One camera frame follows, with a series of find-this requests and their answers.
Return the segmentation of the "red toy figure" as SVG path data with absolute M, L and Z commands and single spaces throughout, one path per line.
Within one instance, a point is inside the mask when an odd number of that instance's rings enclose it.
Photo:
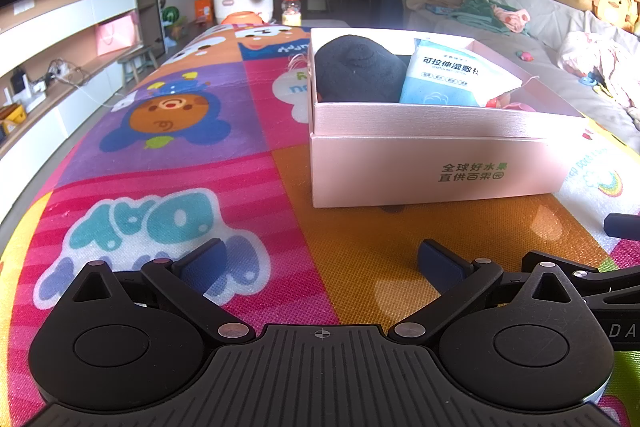
M 485 106 L 487 108 L 502 108 L 510 110 L 521 110 L 522 112 L 535 113 L 536 109 L 525 103 L 515 102 L 511 100 L 510 93 L 503 93 L 503 95 L 497 96 L 497 98 L 491 98 Z

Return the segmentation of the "blue white wipes pack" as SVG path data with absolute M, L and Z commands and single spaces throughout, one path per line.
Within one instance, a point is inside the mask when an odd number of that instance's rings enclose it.
M 400 103 L 485 107 L 523 81 L 469 49 L 416 39 Z

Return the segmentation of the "black plush toy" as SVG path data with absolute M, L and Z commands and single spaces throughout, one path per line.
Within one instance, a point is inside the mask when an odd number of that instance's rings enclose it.
M 366 37 L 338 37 L 314 58 L 321 102 L 397 103 L 407 63 Z

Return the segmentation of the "colourful play mat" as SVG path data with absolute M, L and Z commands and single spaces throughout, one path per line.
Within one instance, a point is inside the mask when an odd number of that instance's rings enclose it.
M 306 31 L 206 31 L 122 106 L 107 113 L 42 184 L 1 258 L 1 421 L 21 426 L 42 401 L 27 352 L 37 329 L 90 260 L 137 269 L 211 237 L 239 239 L 213 264 L 218 305 L 267 323 L 390 326 L 436 297 L 416 266 L 431 237 L 458 255 L 517 270 L 529 251 L 629 268 L 634 241 L 602 229 L 639 209 L 639 159 L 588 126 L 582 155 L 554 195 L 443 204 L 317 209 L 311 204 Z M 212 92 L 224 141 L 125 135 L 101 141 L 128 110 L 185 84 Z

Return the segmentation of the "white floral blanket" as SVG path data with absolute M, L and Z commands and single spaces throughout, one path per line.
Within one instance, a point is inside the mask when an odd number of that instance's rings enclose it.
M 639 52 L 605 35 L 570 31 L 559 49 L 558 66 L 598 87 L 639 128 Z

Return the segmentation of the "small pink toy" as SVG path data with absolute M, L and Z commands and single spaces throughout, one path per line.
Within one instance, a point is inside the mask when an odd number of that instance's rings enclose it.
M 515 53 L 515 55 L 523 62 L 533 62 L 534 60 L 533 55 L 530 54 L 529 52 L 518 51 Z

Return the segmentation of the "grey covered sofa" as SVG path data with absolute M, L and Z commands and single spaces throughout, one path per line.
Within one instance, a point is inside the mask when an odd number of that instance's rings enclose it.
M 402 0 L 405 28 L 439 32 L 474 38 L 498 52 L 522 69 L 527 70 L 554 91 L 574 109 L 597 121 L 633 150 L 639 148 L 639 128 L 612 98 L 599 89 L 581 83 L 558 66 L 559 49 L 570 31 L 590 31 L 605 35 L 639 52 L 638 40 L 611 25 L 600 22 L 588 12 L 579 11 L 554 0 L 494 0 L 509 5 L 513 11 L 524 9 L 532 18 L 521 34 L 495 34 L 480 28 L 460 24 L 437 15 L 431 6 L 456 8 L 463 0 Z M 533 62 L 521 61 L 515 53 L 529 52 Z

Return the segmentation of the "pink cardboard box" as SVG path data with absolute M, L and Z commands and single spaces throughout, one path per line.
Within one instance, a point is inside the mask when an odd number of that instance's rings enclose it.
M 318 97 L 317 55 L 344 36 L 368 38 L 395 55 L 416 39 L 458 46 L 520 80 L 509 108 Z M 311 29 L 310 183 L 314 207 L 459 202 L 559 191 L 587 121 L 537 78 L 479 41 L 381 28 Z

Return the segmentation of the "small wooden stool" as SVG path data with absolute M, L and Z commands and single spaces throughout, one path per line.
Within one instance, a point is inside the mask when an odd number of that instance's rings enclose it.
M 135 84 L 141 81 L 141 74 L 148 69 L 157 70 L 157 59 L 150 46 L 140 46 L 123 57 L 117 63 L 122 68 L 122 87 L 126 88 L 130 80 Z

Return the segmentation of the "yellow plush duck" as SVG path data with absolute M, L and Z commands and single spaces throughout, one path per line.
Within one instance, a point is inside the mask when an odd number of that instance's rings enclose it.
M 605 23 L 634 34 L 639 23 L 639 0 L 593 0 L 593 13 Z

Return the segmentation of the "pink patterned clothing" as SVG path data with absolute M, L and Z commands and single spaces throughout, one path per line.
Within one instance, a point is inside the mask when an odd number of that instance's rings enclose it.
M 514 34 L 524 32 L 527 24 L 530 22 L 530 15 L 527 10 L 507 10 L 498 5 L 494 5 L 492 10 L 494 11 L 495 17 L 506 26 L 506 29 L 514 32 Z

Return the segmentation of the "white wood tv cabinet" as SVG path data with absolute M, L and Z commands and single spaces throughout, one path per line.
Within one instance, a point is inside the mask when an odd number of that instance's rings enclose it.
M 96 26 L 137 0 L 27 0 L 32 10 L 1 12 L 1 106 L 20 103 L 26 120 L 1 142 L 1 212 L 7 215 L 53 153 L 119 85 L 129 49 L 96 55 Z

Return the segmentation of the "pink gift bag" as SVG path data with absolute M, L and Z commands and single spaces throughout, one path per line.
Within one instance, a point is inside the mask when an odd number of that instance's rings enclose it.
M 96 26 L 96 55 L 129 49 L 138 42 L 134 14 L 128 13 Z

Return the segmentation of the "green clothing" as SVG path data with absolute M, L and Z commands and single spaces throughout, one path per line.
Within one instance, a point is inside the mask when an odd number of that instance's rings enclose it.
M 508 34 L 510 32 L 506 24 L 496 15 L 495 9 L 511 11 L 512 8 L 494 0 L 463 0 L 462 5 L 456 8 L 433 6 L 433 9 L 435 14 L 445 15 L 460 24 L 491 31 L 495 34 Z

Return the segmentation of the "red lid snack jar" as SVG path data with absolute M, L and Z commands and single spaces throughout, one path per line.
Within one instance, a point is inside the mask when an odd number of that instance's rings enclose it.
M 302 2 L 300 0 L 282 0 L 281 22 L 284 26 L 302 26 Z

